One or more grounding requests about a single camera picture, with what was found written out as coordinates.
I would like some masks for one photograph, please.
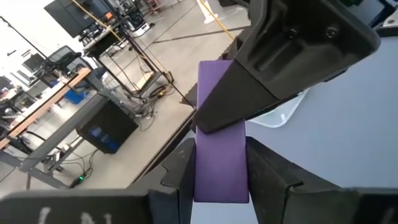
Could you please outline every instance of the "yellow cable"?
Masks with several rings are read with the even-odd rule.
[[[200,0],[200,3],[201,3],[202,6],[205,7],[205,9],[210,13],[210,15],[214,18],[214,20],[218,23],[218,25],[224,30],[224,32],[226,32],[226,33],[229,35],[229,37],[230,37],[231,39],[235,39],[235,37],[228,31],[227,28],[225,28],[225,26],[220,22],[220,20],[217,19],[217,17],[216,17],[216,16],[214,15],[214,13],[210,10],[210,8],[207,7],[207,5],[205,4],[205,1],[204,1],[204,0]]]
[[[107,25],[105,25],[103,22],[101,22],[99,19],[97,19],[95,16],[93,16],[89,11],[87,11],[83,6],[81,6],[78,2],[76,2],[76,0],[72,0],[73,3],[75,3],[81,10],[83,10],[83,12],[85,12],[87,15],[89,15],[91,18],[93,18],[98,24],[100,24],[101,26],[105,27],[106,29],[109,29],[109,31],[111,31],[111,33],[119,40],[122,41],[122,38],[120,38],[113,30],[112,28],[108,27]]]
[[[90,12],[88,12],[83,6],[81,6],[78,2],[76,2],[76,0],[72,0],[73,3],[75,3],[81,10],[83,10],[83,12],[85,12],[87,15],[89,15],[91,18],[93,18],[99,25],[103,26],[106,29],[109,29],[109,31],[119,40],[119,41],[123,41],[122,38],[120,38],[117,33],[115,33],[115,31],[112,30],[112,28],[108,27],[107,25],[105,25],[103,22],[101,22],[99,19],[97,19],[94,15],[92,15]],[[138,55],[139,57],[148,60],[147,57],[143,56],[143,55]],[[168,70],[163,66],[163,64],[154,56],[155,60],[159,63],[159,65],[164,69],[165,72],[167,72]]]

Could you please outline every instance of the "wooden tabletop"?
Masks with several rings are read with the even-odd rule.
[[[52,105],[60,100],[71,87],[74,87],[81,82],[91,70],[89,68],[82,68],[78,75],[73,78],[63,78],[58,84],[42,95],[42,98],[37,100],[32,106],[28,107],[21,115],[19,115],[12,123],[9,136],[15,138],[22,133],[29,125],[31,125],[37,118],[41,117]],[[0,150],[4,149],[10,140],[4,138],[0,141]]]

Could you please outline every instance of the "blue bin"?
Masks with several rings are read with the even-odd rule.
[[[58,81],[54,81],[51,83],[51,87],[54,87]],[[67,91],[65,94],[65,98],[69,100],[74,105],[79,104],[88,94],[88,91],[83,91],[81,93],[75,93],[73,90]]]

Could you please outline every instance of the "metal table frame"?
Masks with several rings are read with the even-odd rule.
[[[100,98],[103,99],[106,96],[117,105],[121,105],[121,102],[118,100],[118,98],[111,93],[111,90],[105,88],[99,79],[88,75],[84,80],[98,92],[97,95],[103,96]],[[46,141],[44,141],[25,159],[10,155],[5,150],[0,150],[0,161],[12,167],[17,167],[21,172],[25,172],[28,177],[35,177],[36,179],[41,180],[52,187],[58,189],[69,188],[67,184],[64,184],[53,176],[53,171],[55,171],[56,168],[61,165],[61,163],[84,141],[84,139],[79,139],[76,141],[76,143],[66,151],[66,154],[60,160],[54,164],[51,164],[51,168],[48,172],[41,171],[40,169],[36,168],[36,165],[41,163],[41,161],[45,159],[48,154],[52,152],[52,150],[55,149],[62,142],[62,140],[64,140],[75,129],[76,125],[78,125],[78,123],[84,118],[91,107],[100,102],[100,98],[89,100],[89,102],[87,102],[89,105],[84,105],[80,110],[72,115],[71,118],[64,122],[49,138],[47,138]]]

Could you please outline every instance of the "computer tower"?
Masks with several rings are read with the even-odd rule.
[[[115,154],[138,125],[116,104],[108,100],[82,119],[76,132],[106,154]]]

